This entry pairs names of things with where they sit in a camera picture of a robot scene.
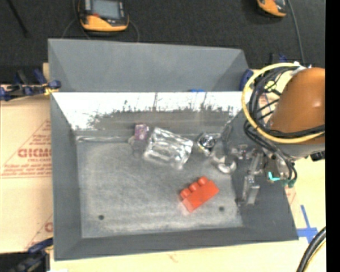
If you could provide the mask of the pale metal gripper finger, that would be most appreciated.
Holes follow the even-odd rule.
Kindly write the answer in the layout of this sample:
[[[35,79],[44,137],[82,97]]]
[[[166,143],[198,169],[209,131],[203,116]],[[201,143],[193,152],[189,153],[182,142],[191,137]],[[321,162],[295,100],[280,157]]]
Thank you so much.
[[[251,190],[251,187],[253,185],[253,177],[251,175],[247,175],[244,177],[243,181],[243,191],[242,191],[242,203],[246,204],[248,203],[249,193]]]
[[[254,205],[258,196],[258,193],[260,191],[260,186],[259,185],[252,185],[250,187],[250,204]]]

